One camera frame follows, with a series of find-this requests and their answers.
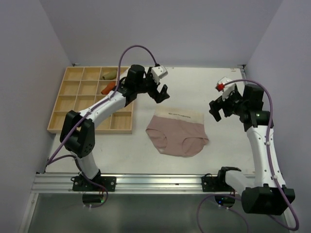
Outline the pink underwear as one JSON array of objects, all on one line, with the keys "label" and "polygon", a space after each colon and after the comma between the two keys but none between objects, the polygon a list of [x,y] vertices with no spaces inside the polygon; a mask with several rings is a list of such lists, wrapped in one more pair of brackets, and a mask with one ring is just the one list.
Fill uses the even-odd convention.
[{"label": "pink underwear", "polygon": [[204,114],[187,109],[159,106],[146,128],[159,153],[193,157],[208,143]]}]

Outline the orange and cream underwear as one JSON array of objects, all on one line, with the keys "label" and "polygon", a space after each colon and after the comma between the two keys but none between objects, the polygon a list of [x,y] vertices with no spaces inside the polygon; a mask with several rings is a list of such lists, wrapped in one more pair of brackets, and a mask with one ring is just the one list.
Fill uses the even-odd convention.
[{"label": "orange and cream underwear", "polygon": [[102,94],[102,95],[107,95],[107,94],[109,94],[109,92],[114,88],[115,85],[116,85],[115,82],[110,82],[110,83],[101,91],[101,94]]}]

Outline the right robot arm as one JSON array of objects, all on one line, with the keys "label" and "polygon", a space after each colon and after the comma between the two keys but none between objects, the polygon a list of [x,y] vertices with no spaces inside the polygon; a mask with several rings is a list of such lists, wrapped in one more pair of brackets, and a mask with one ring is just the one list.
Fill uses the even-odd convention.
[{"label": "right robot arm", "polygon": [[251,145],[255,180],[253,183],[237,167],[223,166],[218,171],[216,184],[221,190],[233,188],[241,196],[242,208],[248,214],[279,216],[295,199],[294,190],[288,188],[280,172],[275,147],[272,110],[264,111],[264,88],[247,84],[239,93],[233,82],[216,86],[222,95],[209,103],[210,113],[216,121],[236,115],[244,126]]}]

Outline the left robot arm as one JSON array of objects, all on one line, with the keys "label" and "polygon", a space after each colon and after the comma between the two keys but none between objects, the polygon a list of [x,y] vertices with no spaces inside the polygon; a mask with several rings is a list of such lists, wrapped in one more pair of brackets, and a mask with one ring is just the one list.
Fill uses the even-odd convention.
[{"label": "left robot arm", "polygon": [[156,103],[170,96],[168,87],[163,85],[158,91],[160,80],[168,75],[164,66],[156,65],[146,70],[141,65],[131,65],[119,84],[100,101],[79,112],[66,114],[60,135],[60,142],[77,158],[81,172],[86,176],[84,185],[89,190],[97,190],[101,185],[99,168],[96,166],[92,151],[95,146],[95,130],[116,111],[133,102],[138,94],[147,93]]}]

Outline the olive rolled underwear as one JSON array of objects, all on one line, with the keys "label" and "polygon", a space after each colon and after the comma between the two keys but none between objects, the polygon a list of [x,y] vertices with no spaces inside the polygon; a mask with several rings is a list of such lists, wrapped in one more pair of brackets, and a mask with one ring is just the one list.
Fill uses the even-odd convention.
[{"label": "olive rolled underwear", "polygon": [[106,72],[102,75],[103,80],[114,80],[117,78],[117,70],[112,70],[110,72]]}]

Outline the wooden compartment tray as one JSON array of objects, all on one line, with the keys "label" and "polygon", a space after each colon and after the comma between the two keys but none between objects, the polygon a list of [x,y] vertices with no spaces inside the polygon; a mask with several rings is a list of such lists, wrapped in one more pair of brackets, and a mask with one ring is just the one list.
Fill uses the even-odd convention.
[{"label": "wooden compartment tray", "polygon": [[[67,67],[47,127],[50,133],[61,133],[65,116],[70,110],[79,112],[105,97],[101,91],[114,80],[102,75],[117,67]],[[97,128],[100,134],[131,134],[134,103],[130,103],[104,120]]]}]

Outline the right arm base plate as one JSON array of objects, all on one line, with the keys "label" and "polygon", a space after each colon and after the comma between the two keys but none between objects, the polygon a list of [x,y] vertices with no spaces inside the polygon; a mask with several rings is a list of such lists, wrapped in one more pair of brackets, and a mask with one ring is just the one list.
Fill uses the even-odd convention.
[{"label": "right arm base plate", "polygon": [[233,192],[234,189],[225,184],[221,183],[217,176],[202,176],[201,187],[203,192]]}]

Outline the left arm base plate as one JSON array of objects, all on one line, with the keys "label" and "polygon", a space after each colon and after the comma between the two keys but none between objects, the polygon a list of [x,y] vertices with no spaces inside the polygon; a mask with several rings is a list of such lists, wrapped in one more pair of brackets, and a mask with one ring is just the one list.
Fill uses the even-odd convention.
[{"label": "left arm base plate", "polygon": [[73,182],[73,191],[96,192],[101,191],[104,187],[108,192],[114,192],[117,184],[115,176],[97,176],[90,182],[83,176],[75,176],[70,179]]}]

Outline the aluminium mounting rail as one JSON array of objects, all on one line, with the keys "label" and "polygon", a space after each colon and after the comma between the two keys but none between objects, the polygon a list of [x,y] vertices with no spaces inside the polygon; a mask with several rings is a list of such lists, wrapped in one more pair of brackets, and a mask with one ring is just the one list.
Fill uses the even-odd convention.
[{"label": "aluminium mounting rail", "polygon": [[[73,193],[75,173],[45,173],[35,176],[31,192]],[[202,174],[104,174],[116,181],[113,194],[202,194]]]}]

